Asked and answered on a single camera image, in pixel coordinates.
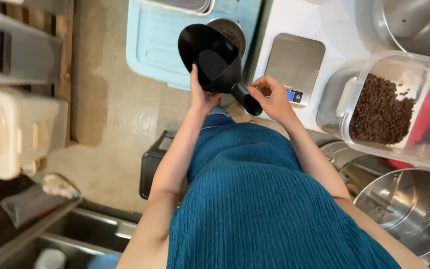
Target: tile floor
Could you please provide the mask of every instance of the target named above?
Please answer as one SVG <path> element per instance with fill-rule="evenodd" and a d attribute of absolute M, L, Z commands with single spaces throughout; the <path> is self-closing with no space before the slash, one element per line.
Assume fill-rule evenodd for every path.
<path fill-rule="evenodd" d="M 47 171 L 73 180 L 87 199 L 142 212 L 142 154 L 164 130 L 176 130 L 189 93 L 139 76 L 126 63 L 128 0 L 80 0 L 75 15 L 72 132 L 79 144 L 51 153 Z M 277 123 L 227 106 L 236 121 L 257 123 L 286 135 Z M 313 132 L 315 140 L 332 137 Z"/>

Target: wooden pallet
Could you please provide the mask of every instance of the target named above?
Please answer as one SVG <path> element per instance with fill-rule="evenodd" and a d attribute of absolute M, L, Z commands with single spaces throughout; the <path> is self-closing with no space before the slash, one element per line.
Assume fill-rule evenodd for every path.
<path fill-rule="evenodd" d="M 55 35 L 63 40 L 59 82 L 54 85 L 30 85 L 27 89 L 67 101 L 69 105 L 67 119 L 66 146 L 71 141 L 71 69 L 72 69 L 72 38 L 74 21 L 74 0 L 69 0 L 66 14 L 51 14 L 37 9 L 0 2 L 0 12 L 18 21 Z"/>

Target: digital kitchen scale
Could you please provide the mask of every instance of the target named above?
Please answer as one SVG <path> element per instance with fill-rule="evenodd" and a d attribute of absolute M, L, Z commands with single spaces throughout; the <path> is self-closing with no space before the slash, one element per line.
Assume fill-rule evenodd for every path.
<path fill-rule="evenodd" d="M 284 84 L 293 107 L 308 105 L 325 50 L 320 41 L 292 34 L 275 37 L 265 75 Z"/>

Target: coffee bean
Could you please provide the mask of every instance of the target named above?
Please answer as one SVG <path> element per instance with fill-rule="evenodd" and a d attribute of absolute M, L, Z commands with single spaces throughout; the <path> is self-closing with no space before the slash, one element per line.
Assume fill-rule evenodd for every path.
<path fill-rule="evenodd" d="M 408 135 L 415 100 L 396 98 L 396 83 L 368 74 L 349 124 L 350 137 L 379 144 L 401 142 Z"/>

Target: blue textured top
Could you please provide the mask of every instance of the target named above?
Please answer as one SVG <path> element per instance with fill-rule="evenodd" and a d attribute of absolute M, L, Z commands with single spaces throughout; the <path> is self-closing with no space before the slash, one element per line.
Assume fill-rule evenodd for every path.
<path fill-rule="evenodd" d="M 400 269 L 301 172 L 290 141 L 255 124 L 200 136 L 170 224 L 168 269 Z"/>

